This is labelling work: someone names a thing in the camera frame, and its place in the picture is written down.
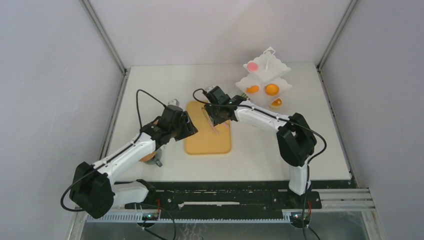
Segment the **orange round tart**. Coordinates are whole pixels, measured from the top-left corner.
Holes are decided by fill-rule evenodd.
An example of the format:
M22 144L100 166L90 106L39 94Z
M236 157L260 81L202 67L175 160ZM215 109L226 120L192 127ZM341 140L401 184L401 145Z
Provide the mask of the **orange round tart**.
M280 93L280 87L274 83L266 85L264 90L268 96L277 96Z

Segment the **orange glazed donut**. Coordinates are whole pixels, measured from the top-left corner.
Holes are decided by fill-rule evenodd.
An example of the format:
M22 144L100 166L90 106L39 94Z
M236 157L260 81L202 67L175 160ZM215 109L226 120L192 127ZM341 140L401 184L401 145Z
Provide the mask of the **orange glazed donut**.
M283 101L282 101L280 98L277 98L276 100L274 100L274 101L270 104L270 106L271 106L271 107L273 107L273 108L279 108L279 107L281 107L281 106L282 106L282 104L283 104Z

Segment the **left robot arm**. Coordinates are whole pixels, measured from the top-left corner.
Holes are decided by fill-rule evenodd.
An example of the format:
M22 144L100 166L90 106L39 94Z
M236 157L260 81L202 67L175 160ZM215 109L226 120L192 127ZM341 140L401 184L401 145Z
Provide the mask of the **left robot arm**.
M160 116L142 126L125 146L92 164L79 164L72 184L64 194L80 211L87 212L95 219L101 218L113 207L130 203L138 203L149 209L155 205L157 196L144 183L136 180L116 184L116 181L135 163L155 154L171 139L180 141L197 132L186 110L176 105L167 105Z

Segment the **white three tier stand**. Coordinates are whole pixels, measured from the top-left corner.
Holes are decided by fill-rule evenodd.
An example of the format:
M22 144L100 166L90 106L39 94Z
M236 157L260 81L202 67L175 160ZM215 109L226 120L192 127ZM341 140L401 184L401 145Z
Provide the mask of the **white three tier stand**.
M283 94L293 87L283 78L285 74L291 71L291 68L278 59L275 53L276 51L270 46L260 56L245 63L243 67L248 71L248 75L235 83L252 103L263 108L281 108L282 106L271 107L270 104L280 98L283 105ZM279 94L275 96L267 95L265 87L268 84L278 85ZM259 91L246 93L246 89L251 86L259 86Z

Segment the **small orange pastry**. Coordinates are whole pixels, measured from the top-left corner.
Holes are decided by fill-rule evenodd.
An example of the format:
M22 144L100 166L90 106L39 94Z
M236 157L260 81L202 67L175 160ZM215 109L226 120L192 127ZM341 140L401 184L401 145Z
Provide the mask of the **small orange pastry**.
M251 87L246 88L246 93L254 94L254 93L258 92L259 90L260 90L260 87L258 85L253 85Z

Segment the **yellow serving tray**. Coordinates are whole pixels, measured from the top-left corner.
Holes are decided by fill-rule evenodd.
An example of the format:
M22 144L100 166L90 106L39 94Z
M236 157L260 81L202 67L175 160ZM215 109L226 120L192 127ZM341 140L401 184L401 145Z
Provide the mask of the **yellow serving tray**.
M190 101L186 110L197 129L197 133L184 139L184 150L189 155L221 155L232 149L231 124L225 121L214 126L204 105Z

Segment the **pink handled metal tongs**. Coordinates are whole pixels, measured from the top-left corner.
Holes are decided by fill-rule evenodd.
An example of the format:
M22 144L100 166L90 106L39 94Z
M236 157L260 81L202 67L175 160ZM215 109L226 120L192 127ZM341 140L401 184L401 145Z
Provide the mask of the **pink handled metal tongs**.
M208 125L211 127L212 131L213 131L213 132L214 132L217 136L219 136L220 134L219 134L218 130L217 130L217 129L216 129L216 127L214 126L214 124L213 124L213 122L212 122L212 120L211 120L210 116L208 115L208 113L207 113L207 111L206 111L206 109L205 109L204 107L201 107L201 112L202 112L202 114L204 115L204 117L206 118L206 121L207 121Z

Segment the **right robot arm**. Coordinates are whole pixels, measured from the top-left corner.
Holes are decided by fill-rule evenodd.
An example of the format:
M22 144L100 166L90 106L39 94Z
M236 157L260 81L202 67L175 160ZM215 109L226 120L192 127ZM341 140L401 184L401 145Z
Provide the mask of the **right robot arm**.
M202 93L208 100L204 108L214 126L234 121L275 134L279 154L289 165L289 203L295 208L307 204L311 185L308 161L317 139L305 118L299 113L279 115L240 95L230 97L219 86L211 86Z

